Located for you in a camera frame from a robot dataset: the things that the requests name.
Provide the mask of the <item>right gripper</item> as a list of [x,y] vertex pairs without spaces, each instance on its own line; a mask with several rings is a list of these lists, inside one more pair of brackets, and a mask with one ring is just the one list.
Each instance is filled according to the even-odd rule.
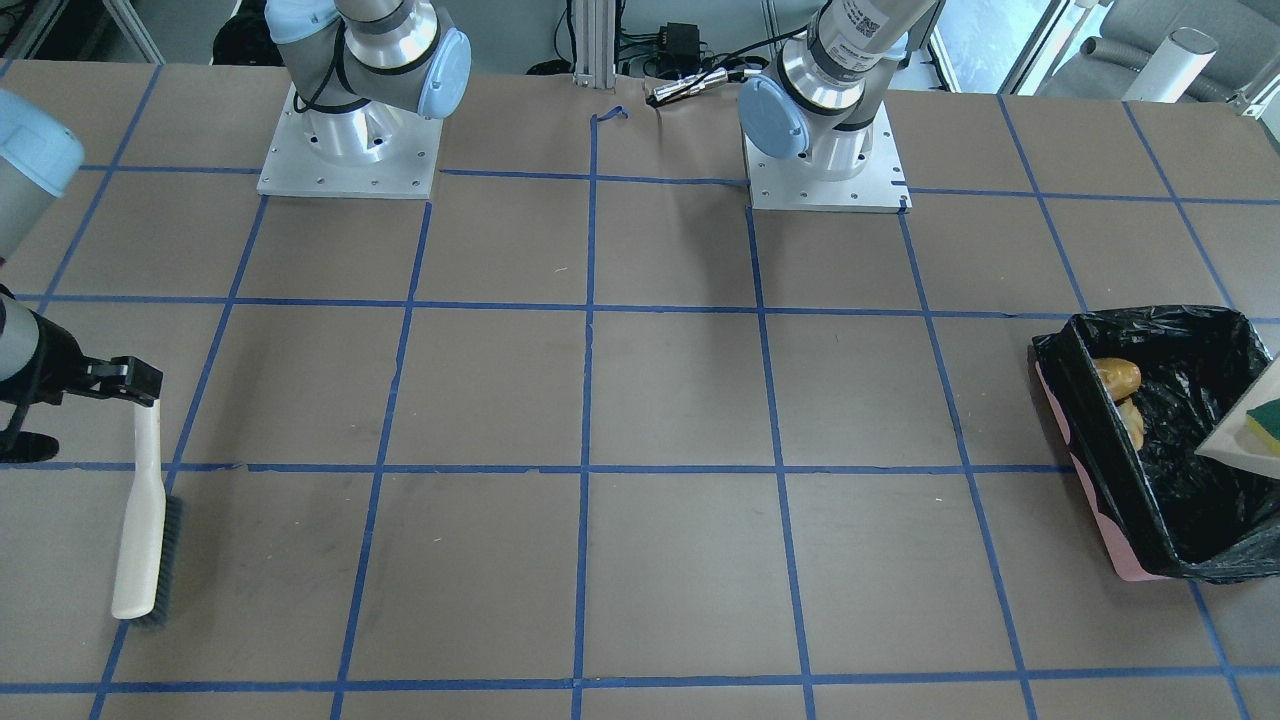
[[[119,398],[142,407],[154,407],[163,391],[164,374],[133,356],[100,361],[86,356],[69,331],[56,323],[28,313],[32,350],[20,369],[20,406],[35,404],[60,405],[64,395],[90,398]],[[104,366],[104,387],[95,370]]]

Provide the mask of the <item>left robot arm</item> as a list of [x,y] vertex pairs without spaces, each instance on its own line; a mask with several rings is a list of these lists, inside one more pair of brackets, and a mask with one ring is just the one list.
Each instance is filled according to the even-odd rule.
[[827,1],[740,90],[745,138],[765,156],[823,181],[859,174],[884,94],[910,53],[910,31],[940,5]]

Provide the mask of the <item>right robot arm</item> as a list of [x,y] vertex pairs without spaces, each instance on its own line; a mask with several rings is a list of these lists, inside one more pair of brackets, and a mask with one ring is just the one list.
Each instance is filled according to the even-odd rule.
[[[1,255],[8,261],[61,199],[84,159],[76,135],[27,99],[1,91]],[[61,402],[64,395],[152,407],[163,373],[132,356],[84,354],[69,331],[3,291],[3,402]]]

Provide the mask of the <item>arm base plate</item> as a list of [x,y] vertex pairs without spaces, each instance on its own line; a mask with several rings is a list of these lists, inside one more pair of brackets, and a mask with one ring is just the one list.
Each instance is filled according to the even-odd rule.
[[443,120],[383,102],[300,113],[289,87],[256,190],[298,199],[429,200]]
[[748,137],[742,146],[755,209],[897,214],[913,208],[883,102],[869,126],[833,129],[805,158],[768,156]]

